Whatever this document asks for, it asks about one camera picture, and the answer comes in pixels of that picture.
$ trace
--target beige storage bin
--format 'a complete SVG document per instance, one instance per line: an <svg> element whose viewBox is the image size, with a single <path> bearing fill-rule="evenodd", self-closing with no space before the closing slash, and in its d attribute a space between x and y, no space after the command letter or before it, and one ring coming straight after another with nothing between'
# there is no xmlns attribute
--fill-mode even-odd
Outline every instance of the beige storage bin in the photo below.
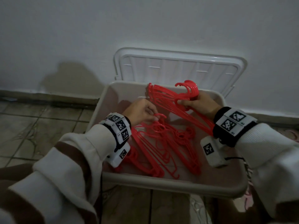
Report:
<svg viewBox="0 0 299 224"><path fill-rule="evenodd" d="M163 85L176 93L185 93L185 87L174 87ZM135 99L146 96L146 83L114 81L107 85L101 95L99 103L91 118L87 130L93 125L99 123L111 112L122 113ZM218 104L225 106L224 98L215 91L205 90ZM190 125L180 117L169 113L161 108L158 110L167 116L170 124L176 128L184 128ZM173 155L178 166L177 173L180 175L178 180L174 180L170 174L165 171L163 178L145 176L141 171L131 164L122 163L121 173L115 173L113 169L104 164L103 180L110 183L135 186L141 188L158 189L165 191L174 191L182 193L194 193L212 197L236 198L244 194L247 189L248 179L242 160L231 160L227 167L216 169L208 165L200 146L200 140L207 136L205 132L196 128L196 136L193 144L198 152L199 160L202 163L201 175L195 176L183 165L183 163ZM237 156L233 148L227 148L229 156ZM139 161L145 166L149 165L145 157L138 157Z"/></svg>

